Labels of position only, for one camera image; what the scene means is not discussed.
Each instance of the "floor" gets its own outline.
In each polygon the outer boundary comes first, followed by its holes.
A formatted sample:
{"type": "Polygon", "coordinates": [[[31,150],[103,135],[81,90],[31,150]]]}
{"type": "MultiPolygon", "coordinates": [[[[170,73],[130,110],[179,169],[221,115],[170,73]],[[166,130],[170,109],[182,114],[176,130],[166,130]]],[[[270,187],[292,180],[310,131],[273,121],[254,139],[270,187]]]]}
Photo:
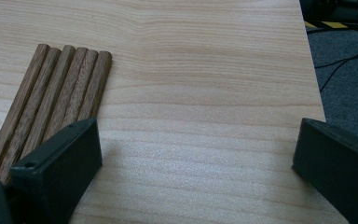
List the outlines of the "floor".
{"type": "MultiPolygon", "coordinates": [[[[358,54],[358,31],[317,33],[308,38],[315,66],[358,54]]],[[[338,66],[316,69],[319,88],[338,66]]],[[[358,135],[358,59],[342,65],[321,96],[326,121],[358,135]]]]}

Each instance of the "black cable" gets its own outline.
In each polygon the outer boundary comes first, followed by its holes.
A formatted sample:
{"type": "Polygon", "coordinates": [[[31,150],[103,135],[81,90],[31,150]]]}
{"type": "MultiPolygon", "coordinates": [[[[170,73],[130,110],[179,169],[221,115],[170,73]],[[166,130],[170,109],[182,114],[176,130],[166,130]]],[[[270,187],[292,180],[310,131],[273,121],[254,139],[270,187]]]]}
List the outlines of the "black cable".
{"type": "Polygon", "coordinates": [[[333,77],[333,75],[336,73],[336,71],[338,71],[338,69],[344,65],[345,63],[349,62],[350,60],[347,60],[345,62],[343,62],[342,64],[340,64],[339,66],[337,66],[336,69],[334,69],[334,71],[330,74],[330,76],[328,77],[328,79],[325,81],[325,83],[322,85],[322,87],[319,89],[319,92],[322,92],[324,90],[324,87],[327,86],[327,84],[329,83],[329,81],[331,80],[331,78],[333,77]]]}
{"type": "Polygon", "coordinates": [[[344,61],[347,61],[347,60],[353,60],[353,59],[358,59],[358,54],[356,54],[355,56],[352,56],[350,58],[340,59],[340,60],[335,61],[333,63],[328,63],[328,64],[324,64],[324,65],[315,66],[315,69],[328,67],[328,66],[334,65],[336,63],[341,63],[341,62],[344,62],[344,61]]]}
{"type": "Polygon", "coordinates": [[[328,77],[328,79],[325,81],[325,83],[322,85],[322,87],[319,89],[319,92],[322,92],[324,90],[324,88],[327,86],[327,84],[330,82],[331,78],[333,77],[333,75],[336,73],[336,71],[342,66],[344,65],[345,63],[351,61],[351,60],[354,60],[354,59],[358,59],[358,54],[353,56],[353,57],[350,57],[348,59],[341,59],[341,60],[338,60],[337,62],[335,63],[341,63],[331,74],[330,76],[328,77]]]}
{"type": "Polygon", "coordinates": [[[317,33],[324,33],[324,32],[331,32],[331,31],[358,31],[358,27],[352,27],[352,28],[325,28],[325,29],[317,29],[317,30],[310,30],[307,31],[307,35],[313,35],[317,33]]]}

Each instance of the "wooden dowel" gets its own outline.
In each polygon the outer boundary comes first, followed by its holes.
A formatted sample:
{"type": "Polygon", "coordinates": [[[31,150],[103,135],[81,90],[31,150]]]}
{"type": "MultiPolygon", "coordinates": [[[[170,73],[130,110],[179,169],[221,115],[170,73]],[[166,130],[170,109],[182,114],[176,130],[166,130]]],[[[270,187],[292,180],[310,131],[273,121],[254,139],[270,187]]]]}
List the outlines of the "wooden dowel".
{"type": "Polygon", "coordinates": [[[14,101],[8,110],[7,117],[0,130],[0,164],[3,156],[6,154],[7,144],[10,141],[14,130],[16,130],[22,111],[28,102],[28,98],[30,97],[34,83],[39,75],[43,61],[45,61],[46,55],[48,54],[48,50],[48,45],[40,44],[37,46],[34,57],[25,73],[14,101]]]}
{"type": "Polygon", "coordinates": [[[94,64],[97,61],[98,52],[95,50],[88,50],[86,57],[80,69],[79,78],[75,84],[74,91],[71,95],[71,100],[65,112],[65,118],[62,122],[62,128],[66,125],[77,121],[80,107],[83,104],[84,95],[86,94],[87,87],[94,69],[94,64]]]}
{"type": "Polygon", "coordinates": [[[36,111],[40,106],[41,100],[45,94],[46,88],[55,64],[60,56],[59,49],[50,49],[48,56],[43,63],[40,74],[34,84],[29,100],[22,112],[19,124],[14,131],[13,137],[7,148],[7,153],[2,160],[0,166],[0,181],[6,183],[8,181],[8,171],[12,164],[18,160],[21,155],[28,133],[31,131],[36,111]]]}
{"type": "Polygon", "coordinates": [[[53,112],[54,106],[57,102],[58,96],[62,89],[63,81],[68,73],[69,66],[74,58],[75,48],[72,46],[65,46],[62,50],[60,58],[54,69],[51,80],[48,84],[43,101],[39,106],[34,124],[28,135],[27,142],[21,153],[21,158],[26,156],[32,150],[40,145],[45,134],[45,130],[48,127],[48,121],[53,112]]]}
{"type": "Polygon", "coordinates": [[[65,116],[66,107],[69,105],[71,94],[76,84],[83,59],[86,55],[86,48],[78,48],[75,52],[74,59],[69,68],[68,75],[63,82],[60,96],[58,97],[57,104],[54,107],[51,120],[48,123],[48,129],[46,130],[43,141],[48,140],[53,134],[60,130],[65,116]]]}
{"type": "Polygon", "coordinates": [[[95,118],[98,114],[98,108],[103,98],[103,90],[112,66],[112,54],[107,51],[101,51],[92,72],[91,80],[81,106],[78,120],[95,118]]]}

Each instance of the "wooden table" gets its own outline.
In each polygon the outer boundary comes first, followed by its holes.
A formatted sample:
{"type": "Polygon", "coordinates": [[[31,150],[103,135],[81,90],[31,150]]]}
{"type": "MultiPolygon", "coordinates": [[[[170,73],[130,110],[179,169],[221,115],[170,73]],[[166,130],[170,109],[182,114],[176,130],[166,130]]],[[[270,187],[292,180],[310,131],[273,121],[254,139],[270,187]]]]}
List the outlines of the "wooden table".
{"type": "Polygon", "coordinates": [[[114,57],[72,223],[345,223],[291,169],[324,119],[297,0],[0,1],[0,127],[39,43],[114,57]]]}

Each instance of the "black object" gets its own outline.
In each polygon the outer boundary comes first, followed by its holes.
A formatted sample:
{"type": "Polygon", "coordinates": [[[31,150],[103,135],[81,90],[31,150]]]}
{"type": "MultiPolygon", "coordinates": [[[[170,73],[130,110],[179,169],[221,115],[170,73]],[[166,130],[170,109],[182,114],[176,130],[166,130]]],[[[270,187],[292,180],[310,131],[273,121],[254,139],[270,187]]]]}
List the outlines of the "black object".
{"type": "Polygon", "coordinates": [[[293,169],[350,222],[358,223],[358,137],[302,119],[293,169]]]}
{"type": "Polygon", "coordinates": [[[0,223],[68,223],[101,165],[96,119],[68,125],[10,168],[10,185],[0,182],[0,223]]]}
{"type": "Polygon", "coordinates": [[[300,0],[304,21],[358,24],[357,0],[300,0]]]}

